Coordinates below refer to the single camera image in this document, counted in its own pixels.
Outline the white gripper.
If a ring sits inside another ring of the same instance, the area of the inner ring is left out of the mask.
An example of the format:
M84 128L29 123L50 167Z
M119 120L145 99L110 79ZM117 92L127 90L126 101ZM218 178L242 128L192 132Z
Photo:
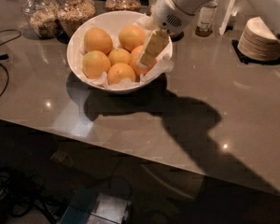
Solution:
M167 32L180 34L192 21L195 9L196 0L157 0L152 20L161 30L153 30L147 34L136 62L137 66L148 68L168 45Z

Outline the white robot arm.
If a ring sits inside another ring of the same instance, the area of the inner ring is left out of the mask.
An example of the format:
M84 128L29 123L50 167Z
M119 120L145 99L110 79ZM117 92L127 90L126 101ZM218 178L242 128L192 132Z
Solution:
M167 46L169 34L180 34L199 9L212 0L157 0L152 13L154 30L146 38L138 59L148 66ZM246 0L280 42L280 0Z

